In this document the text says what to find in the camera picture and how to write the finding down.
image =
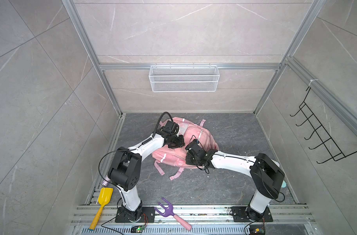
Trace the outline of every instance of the black cable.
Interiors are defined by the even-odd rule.
[[[118,203],[120,202],[121,199],[122,199],[122,198],[118,199],[118,201],[117,201],[117,210],[118,210]],[[120,215],[121,213],[123,213],[123,212],[124,212],[124,211],[122,210],[122,211],[121,211],[120,213],[118,213],[114,218],[112,218],[112,219],[108,220],[107,222],[101,224],[101,227],[106,228],[106,229],[110,229],[110,230],[112,230],[112,231],[118,232],[118,233],[121,234],[121,235],[124,235],[123,233],[121,233],[121,232],[119,232],[119,231],[117,231],[117,230],[115,230],[115,229],[108,228],[108,227],[105,227],[105,226],[104,226],[104,224],[109,223],[110,221],[114,220],[115,218],[117,218],[117,216],[119,216],[119,215]]]
[[[114,153],[114,152],[125,152],[125,151],[126,151],[126,150],[115,150],[115,151],[111,151],[111,152],[105,154],[105,155],[100,159],[100,161],[99,161],[99,167],[97,168],[97,171],[99,172],[100,177],[101,177],[104,181],[106,181],[106,182],[108,182],[108,183],[110,183],[110,184],[112,184],[112,185],[114,185],[114,186],[116,186],[116,187],[117,187],[117,185],[115,185],[114,183],[112,183],[112,182],[110,182],[110,181],[107,181],[107,180],[102,176],[102,174],[100,173],[100,164],[101,164],[101,161],[104,159],[104,157],[106,157],[106,155],[108,155],[108,154],[110,154],[110,153]]]
[[[190,138],[189,142],[192,141],[193,137],[194,137],[194,140],[195,140],[197,143],[199,143],[199,144],[201,145],[201,147],[203,148],[203,150],[204,150],[204,147],[203,147],[202,143],[195,137],[195,135],[192,135],[192,137]],[[195,166],[196,166],[198,169],[200,169],[201,171],[206,172],[206,174],[210,174],[209,168],[208,168],[207,166],[205,166],[204,164],[201,166],[201,167],[203,167],[203,169],[200,168],[200,166],[199,166],[200,163],[198,162],[198,160],[197,160],[196,157],[195,157],[196,154],[194,153],[194,150],[193,150],[192,148],[191,148],[191,150],[192,150],[192,152],[193,152],[194,159],[195,159],[195,161],[197,162],[197,164],[196,164]]]
[[[157,124],[155,126],[154,132],[153,132],[153,137],[155,137],[155,134],[157,132],[157,128],[159,127],[160,121],[162,120],[164,114],[168,114],[169,118],[171,119],[171,121],[173,122],[173,118],[172,116],[168,113],[168,112],[164,112],[160,115],[159,119],[157,120]]]
[[[177,123],[175,123],[175,124],[173,125],[173,128],[175,128],[175,129],[172,130],[172,134],[173,134],[173,135],[176,135],[176,134],[180,131],[180,126],[179,126]]]
[[[256,221],[252,221],[252,222],[250,222],[250,223],[248,223],[245,227],[244,227],[244,233],[245,234],[247,234],[247,232],[245,231],[245,229],[249,226],[249,225],[251,225],[252,223],[255,223],[255,222],[257,222],[257,220]]]
[[[281,200],[281,201],[276,200],[276,199],[271,195],[271,193],[267,190],[267,188],[266,188],[266,186],[265,186],[265,182],[264,182],[263,179],[262,179],[262,169],[259,168],[259,171],[260,171],[260,173],[261,173],[262,185],[264,186],[264,188],[266,189],[266,191],[270,194],[270,196],[271,196],[275,201],[277,201],[277,202],[284,202],[284,200],[286,199],[286,196],[284,195],[284,193],[279,192],[279,193],[283,194],[283,200]]]

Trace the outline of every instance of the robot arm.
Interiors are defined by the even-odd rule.
[[[108,177],[119,189],[122,207],[130,221],[138,221],[142,212],[142,201],[136,184],[140,177],[141,163],[153,151],[168,145],[177,148],[185,145],[182,135],[177,136],[179,126],[168,121],[165,126],[142,142],[129,148],[120,147],[111,163]],[[284,179],[279,163],[263,153],[258,156],[238,156],[214,149],[205,151],[193,140],[186,148],[186,163],[205,168],[223,168],[243,173],[253,178],[257,190],[248,205],[246,214],[252,220],[260,219],[271,199],[278,198]]]

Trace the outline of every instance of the wire basket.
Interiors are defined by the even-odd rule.
[[[148,75],[153,92],[216,91],[215,65],[154,65]]]

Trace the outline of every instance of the purple object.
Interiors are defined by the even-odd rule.
[[[101,183],[102,186],[106,187],[108,183],[110,182],[110,179],[108,178],[108,175],[105,176],[105,180]]]
[[[164,208],[164,213],[162,213],[160,210],[154,207],[155,211],[157,211],[157,213],[161,214],[164,217],[168,217],[170,215],[173,216],[182,226],[184,226],[184,228],[190,231],[192,229],[192,226],[189,223],[187,223],[185,220],[183,220],[180,216],[173,213],[173,205],[169,201],[165,200],[165,198],[163,197],[162,200],[168,203],[168,207],[165,207],[160,202],[158,202],[157,204],[159,204],[159,206]]]

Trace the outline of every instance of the black mounting plate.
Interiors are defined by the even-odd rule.
[[[115,218],[115,223],[130,223],[128,217],[126,217],[125,212],[123,211],[124,208],[119,207],[117,209],[117,217]],[[148,223],[153,223],[155,221],[155,209],[151,206],[143,206],[142,207],[142,214],[145,213],[147,216]],[[144,216],[142,215],[137,223],[144,223]]]
[[[233,221],[234,222],[251,222],[250,219],[247,218],[247,215],[245,213],[246,209],[247,209],[246,206],[231,207],[230,214],[233,216]],[[268,207],[266,207],[263,217],[265,218],[265,222],[273,222],[273,217],[271,216],[271,212]]]

